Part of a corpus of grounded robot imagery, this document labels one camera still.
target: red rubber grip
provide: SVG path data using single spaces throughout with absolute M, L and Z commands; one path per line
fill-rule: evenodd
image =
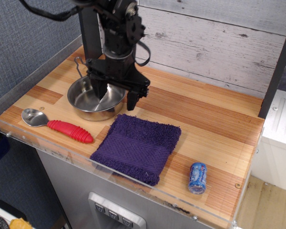
M 52 130 L 57 130 L 76 141 L 83 143 L 93 142 L 93 137 L 88 131 L 84 130 L 80 126 L 73 125 L 62 121 L 52 120 L 47 123 L 47 126 Z

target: wire handle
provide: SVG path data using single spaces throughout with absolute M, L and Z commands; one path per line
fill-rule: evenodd
M 81 57 L 77 56 L 77 57 L 74 58 L 74 62 L 76 63 L 76 69 L 77 69 L 79 75 L 80 75 L 81 78 L 82 78 L 82 74 L 81 74 L 81 71 L 80 71 L 80 69 L 79 69 L 79 64 L 78 64 L 78 62 L 77 62 L 78 59 L 80 59 L 80 60 L 81 60 L 81 63 L 82 63 L 83 65 L 85 65 L 86 67 L 87 67 L 87 65 L 82 61 L 82 58 L 81 58 Z

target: whitewashed wood wall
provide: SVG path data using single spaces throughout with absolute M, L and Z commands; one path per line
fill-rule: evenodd
M 286 0 L 140 0 L 139 6 L 151 67 L 264 98 L 286 38 Z M 147 53 L 138 47 L 136 56 Z

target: metal spoon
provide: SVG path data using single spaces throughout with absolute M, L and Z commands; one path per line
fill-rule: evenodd
M 91 134 L 89 134 L 83 128 L 62 121 L 57 121 L 57 120 L 49 121 L 47 116 L 41 111 L 35 109 L 25 109 L 22 111 L 21 117 L 23 121 L 30 126 L 46 125 L 49 128 L 57 130 L 79 142 L 83 143 L 93 142 Z

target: wooden board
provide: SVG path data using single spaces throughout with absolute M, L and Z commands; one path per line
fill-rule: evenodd
M 141 0 L 140 6 L 286 36 L 286 0 Z
M 264 97 L 285 36 L 140 7 L 150 66 Z M 138 47 L 137 55 L 147 59 Z
M 67 91 L 79 78 L 73 61 L 76 56 L 84 56 L 82 47 L 5 111 L 0 116 L 0 127 L 4 132 L 11 131 L 20 140 L 29 138 L 32 145 L 38 146 L 40 142 L 55 144 L 51 149 L 53 154 L 62 154 L 61 147 L 76 152 L 66 160 L 82 160 L 83 166 L 91 167 L 86 159 L 105 138 L 114 118 L 89 122 L 75 114 L 67 100 Z M 85 66 L 81 65 L 80 69 L 84 74 Z M 235 184 L 243 186 L 245 183 L 264 123 L 264 119 L 257 117 L 262 100 L 148 67 L 139 68 L 139 71 L 151 80 L 150 93 L 133 111 L 127 111 L 124 106 L 122 113 L 180 126 L 182 130 L 156 189 L 148 188 L 144 192 L 174 208 L 176 199 L 163 192 L 175 196 L 182 200 L 178 207 L 183 213 L 196 214 L 200 220 L 227 228 L 227 221 L 233 220 L 242 192 L 242 188 L 236 188 Z M 26 108 L 42 109 L 50 120 L 60 119 L 80 125 L 92 134 L 95 141 L 83 144 L 46 126 L 27 126 L 20 116 Z M 208 168 L 207 189 L 202 195 L 194 195 L 187 188 L 189 168 L 197 161 L 206 163 Z M 122 177 L 116 177 L 115 182 L 122 186 L 126 182 L 129 186 L 135 185 Z

